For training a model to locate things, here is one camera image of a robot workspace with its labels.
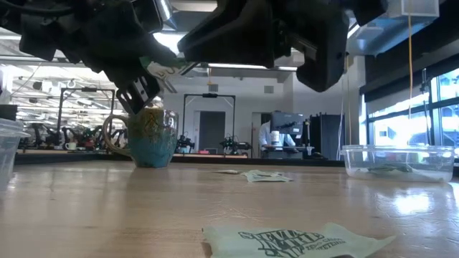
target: door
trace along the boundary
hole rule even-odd
[[[199,119],[199,149],[216,148],[223,153],[219,144],[224,140],[225,112],[201,111]]]

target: ceramic mug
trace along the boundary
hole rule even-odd
[[[66,143],[65,148],[69,151],[74,151],[77,149],[77,143]]]
[[[113,118],[128,128],[128,148],[113,145],[107,128]],[[113,152],[130,156],[141,168],[163,168],[171,162],[177,144],[179,115],[173,111],[145,108],[137,115],[110,115],[103,123],[103,139]]]

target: white shirt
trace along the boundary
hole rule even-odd
[[[295,146],[295,142],[290,137],[290,135],[283,133],[279,135],[279,143],[275,146],[284,146],[284,141],[289,146]],[[264,123],[260,126],[260,133],[258,133],[258,143],[260,144],[260,147],[263,145],[271,145],[271,122]]]

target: table surface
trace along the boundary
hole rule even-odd
[[[244,155],[222,155],[222,154],[198,154],[198,153],[174,153],[174,157],[189,158],[248,158]]]
[[[282,171],[248,183],[220,169]],[[17,166],[0,195],[2,258],[209,257],[201,228],[319,230],[397,238],[372,257],[456,257],[459,185],[361,181],[342,168],[95,161]]]

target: clear plastic container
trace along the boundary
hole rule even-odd
[[[21,137],[30,137],[23,132],[20,122],[0,118],[0,191],[4,191],[13,174],[14,156]]]
[[[452,147],[347,145],[342,154],[354,178],[449,182],[453,177]]]

